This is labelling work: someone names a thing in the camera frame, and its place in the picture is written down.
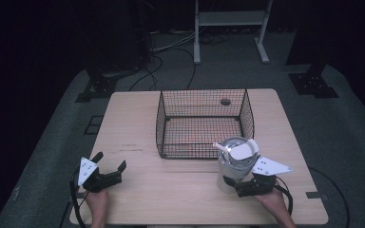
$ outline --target dark background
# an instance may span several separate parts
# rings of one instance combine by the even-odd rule
[[[86,63],[115,70],[143,65],[143,19],[131,2],[0,1],[0,211]],[[201,4],[210,9],[213,1]],[[216,1],[216,6],[239,10],[263,3]],[[144,2],[146,29],[192,29],[193,8],[194,1]],[[309,64],[322,54],[365,104],[365,1],[275,1],[268,29],[298,29],[287,64]]]

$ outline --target wire cage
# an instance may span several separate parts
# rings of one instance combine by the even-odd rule
[[[164,159],[217,159],[213,143],[254,138],[246,89],[167,90],[160,94],[156,144]]]

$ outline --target tripod base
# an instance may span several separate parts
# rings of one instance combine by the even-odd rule
[[[291,73],[290,80],[299,95],[314,95],[316,98],[338,98],[335,90],[327,86],[319,75],[310,73]]]
[[[91,81],[88,81],[85,91],[83,93],[79,93],[75,103],[88,103],[90,102],[90,99],[110,98],[115,91],[116,85],[117,80],[108,80],[106,88],[97,90],[96,86],[94,86]]]

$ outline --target cable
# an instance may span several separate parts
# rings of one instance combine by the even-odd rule
[[[59,228],[61,228],[64,225],[65,216],[67,215],[67,209],[70,206],[70,202],[67,203],[67,207],[65,207],[65,211],[62,214],[61,222],[59,223]]]
[[[176,35],[176,36],[185,36],[186,33],[192,33],[193,30],[170,30],[168,34]]]
[[[200,30],[200,34],[203,33],[205,30],[207,29],[207,27],[203,27],[201,28]],[[165,47],[158,47],[158,48],[152,48],[152,51],[153,52],[159,52],[159,51],[163,51],[163,50],[166,50],[166,49],[169,49],[169,48],[173,48],[173,47],[176,47],[176,46],[180,46],[188,41],[191,41],[192,39],[194,39],[195,37],[195,32],[192,32],[191,34],[189,34],[188,36],[182,38],[181,40],[179,41],[176,41],[174,42],[173,44],[171,45],[168,45],[168,46],[165,46]],[[228,36],[228,39],[221,39],[221,41],[218,41],[217,43],[215,43],[214,45],[217,45],[219,43],[222,43],[222,42],[225,42],[225,41],[228,41],[230,40],[230,36]]]
[[[286,183],[280,178],[280,177],[278,177],[277,176],[277,179],[279,179],[283,184],[284,184],[284,187],[286,188],[286,190],[288,191],[288,192],[290,192],[289,191],[289,187],[286,185]]]
[[[145,74],[144,76],[142,76],[140,79],[138,79],[130,88],[129,88],[129,91],[132,91],[132,88],[137,84],[137,83],[139,83],[142,79],[144,79],[145,77],[147,77],[147,76],[149,76],[149,75],[153,75],[153,73],[154,72],[156,72],[157,70],[159,70],[161,67],[162,67],[162,65],[163,65],[163,60],[160,58],[160,57],[158,57],[158,56],[153,56],[153,58],[156,58],[156,59],[158,59],[158,60],[160,60],[160,65],[155,69],[155,70],[153,70],[153,71],[149,71],[148,70],[148,72],[149,73],[147,73],[147,74]]]
[[[87,195],[90,193],[90,191],[87,191],[87,193],[85,194],[85,197],[83,198],[82,202],[79,204],[79,206],[82,206],[82,204],[85,202]]]
[[[222,2],[222,0],[219,2],[218,10],[221,8],[221,2]],[[213,8],[215,7],[215,3],[216,3],[216,0],[214,0],[212,2],[212,6],[211,6],[209,11],[213,11]],[[206,28],[207,27],[203,27],[200,30],[199,34],[201,34],[204,30],[206,30]],[[169,49],[169,48],[172,48],[172,47],[176,47],[176,46],[182,45],[183,43],[186,43],[186,42],[192,40],[194,37],[195,37],[195,32],[192,32],[190,35],[188,35],[185,38],[182,38],[180,41],[177,41],[177,42],[175,42],[175,43],[173,43],[169,46],[166,46],[166,47],[152,48],[152,51],[157,52],[157,51],[162,51],[162,50]]]
[[[82,220],[82,217],[80,215],[80,212],[79,212],[80,205],[79,205],[79,203],[77,201],[77,198],[76,198],[76,191],[79,189],[79,186],[75,185],[75,177],[79,173],[79,168],[80,168],[80,165],[78,165],[77,168],[75,169],[75,171],[73,171],[72,177],[71,177],[70,182],[69,182],[70,196],[71,196],[71,199],[72,199],[73,208],[75,210],[76,219],[78,220],[79,225],[82,228],[86,228],[86,226],[85,226],[85,224]]]
[[[163,60],[160,58],[160,57],[157,57],[157,56],[153,56],[153,58],[158,58],[158,59],[160,59],[161,60],[161,64],[163,65]],[[153,85],[149,88],[149,90],[152,90],[152,88],[154,87],[154,90],[156,91],[156,84],[159,82],[158,80],[157,80],[157,78],[153,75],[153,72],[155,72],[155,71],[150,71],[149,69],[147,69],[147,65],[145,65],[144,66],[144,69],[146,70],[146,72],[147,73],[149,73],[150,74],[150,76],[152,76],[152,82],[153,82]]]
[[[179,51],[184,51],[185,53],[188,53],[189,56],[191,56],[191,59],[192,59],[192,63],[194,62],[194,56],[191,54],[191,52],[189,52],[188,50],[185,50],[185,49],[181,49],[181,48],[169,48],[169,49],[166,49],[166,50],[163,50],[163,51],[160,51],[159,53],[161,52],[165,52],[165,51],[169,51],[169,50],[179,50]],[[194,70],[192,72],[192,75],[191,75],[191,79],[189,80],[189,83],[186,87],[186,89],[189,89],[189,87],[191,86],[191,83],[192,81],[194,80],[194,76],[195,76],[195,72],[197,71],[197,66],[195,64],[194,65]]]
[[[327,179],[336,188],[337,192],[342,197],[343,203],[345,204],[345,209],[346,209],[346,226],[345,227],[348,228],[350,225],[350,222],[351,222],[351,213],[349,211],[348,201],[345,199],[345,196],[343,195],[342,191],[339,189],[339,187],[336,185],[336,183],[332,179],[330,179],[326,174],[322,173],[321,171],[319,171],[313,167],[308,166],[308,168],[310,170],[313,170],[313,171],[319,173],[322,177]]]

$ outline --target metal container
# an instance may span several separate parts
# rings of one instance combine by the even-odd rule
[[[232,137],[221,145],[228,150],[231,150],[235,146],[246,143],[248,140],[242,137]],[[244,160],[235,160],[230,154],[219,150],[218,164],[219,164],[219,174],[218,174],[218,187],[221,191],[226,193],[235,192],[235,189],[224,182],[223,176],[231,178],[236,182],[241,182],[251,171],[254,164],[257,162],[257,152],[253,152],[253,155]]]

